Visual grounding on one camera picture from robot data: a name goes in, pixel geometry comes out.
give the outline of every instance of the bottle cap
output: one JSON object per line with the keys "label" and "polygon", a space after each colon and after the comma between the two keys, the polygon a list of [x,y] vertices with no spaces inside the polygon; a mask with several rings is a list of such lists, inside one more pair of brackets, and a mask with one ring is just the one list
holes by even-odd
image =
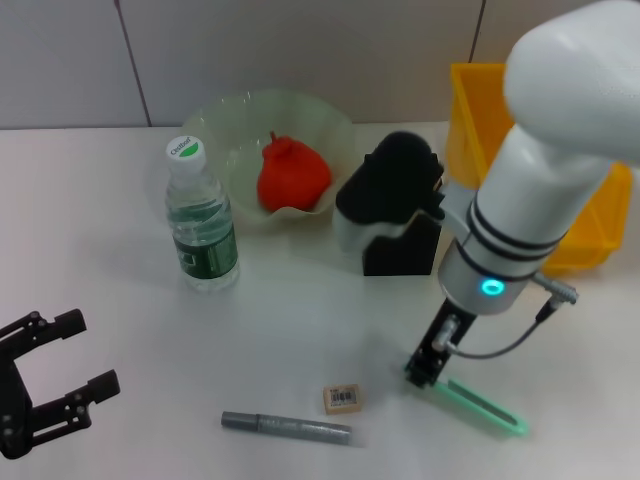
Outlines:
{"label": "bottle cap", "polygon": [[207,164],[204,144],[191,135],[171,140],[166,153],[173,175],[197,175]]}

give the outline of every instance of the black object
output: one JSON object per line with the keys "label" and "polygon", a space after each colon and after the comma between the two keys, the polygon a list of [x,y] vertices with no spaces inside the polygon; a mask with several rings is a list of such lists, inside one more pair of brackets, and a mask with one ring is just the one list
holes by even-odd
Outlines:
{"label": "black object", "polygon": [[0,452],[6,458],[20,458],[33,447],[89,428],[89,404],[120,393],[118,377],[111,370],[62,398],[33,406],[15,360],[46,343],[67,339],[86,329],[82,312],[77,309],[56,317],[52,323],[38,312],[31,312],[0,329]]}
{"label": "black object", "polygon": [[433,385],[449,360],[449,357],[451,357],[451,354],[446,350],[438,352],[431,346],[436,335],[442,329],[442,324],[447,320],[449,315],[455,315],[456,319],[460,322],[450,340],[454,345],[460,343],[460,340],[462,340],[462,337],[464,337],[476,319],[476,315],[456,307],[448,299],[442,303],[436,317],[433,319],[433,322],[431,322],[429,330],[427,330],[420,345],[418,345],[418,348],[405,367],[407,380],[420,388],[423,388],[426,384]]}
{"label": "black object", "polygon": [[440,226],[430,217],[441,219],[443,172],[429,144],[413,133],[392,133],[365,156],[338,192],[336,208],[359,225],[410,224],[399,238],[371,242],[362,258],[364,275],[431,274]]}

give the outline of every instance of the gray marker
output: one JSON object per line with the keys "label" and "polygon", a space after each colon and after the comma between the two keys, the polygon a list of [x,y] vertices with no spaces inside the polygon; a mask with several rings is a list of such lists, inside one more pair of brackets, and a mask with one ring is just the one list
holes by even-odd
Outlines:
{"label": "gray marker", "polygon": [[348,445],[351,440],[351,427],[335,423],[312,422],[296,418],[276,417],[273,415],[253,415],[250,413],[222,412],[223,427],[250,432],[279,435],[281,437],[315,440],[317,442]]}

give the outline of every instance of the black cable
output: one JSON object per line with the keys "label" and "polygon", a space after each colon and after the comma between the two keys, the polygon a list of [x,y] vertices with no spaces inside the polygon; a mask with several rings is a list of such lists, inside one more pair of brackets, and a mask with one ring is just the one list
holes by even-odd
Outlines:
{"label": "black cable", "polygon": [[540,325],[542,324],[542,322],[535,322],[533,325],[531,325],[526,332],[524,332],[522,334],[522,336],[516,340],[515,342],[513,342],[511,345],[509,345],[508,347],[505,347],[501,350],[498,350],[496,352],[492,352],[492,353],[483,353],[483,354],[475,354],[475,353],[465,353],[465,352],[461,352],[460,350],[458,350],[458,347],[456,347],[455,345],[452,344],[448,344],[447,345],[447,351],[452,354],[452,355],[457,355],[459,357],[462,358],[470,358],[472,360],[488,360],[490,358],[496,358],[496,357],[500,357],[501,355],[504,355],[505,353],[509,353],[511,350],[514,350],[515,348],[518,348],[520,345],[522,345],[522,343],[529,338],[529,336],[536,330],[536,328],[538,328]]}

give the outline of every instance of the eraser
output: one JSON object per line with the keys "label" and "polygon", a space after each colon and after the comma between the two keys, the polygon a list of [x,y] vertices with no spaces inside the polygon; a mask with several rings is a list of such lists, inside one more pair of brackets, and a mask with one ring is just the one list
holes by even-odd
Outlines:
{"label": "eraser", "polygon": [[354,413],[362,410],[362,395],[358,385],[324,387],[324,409],[327,415]]}

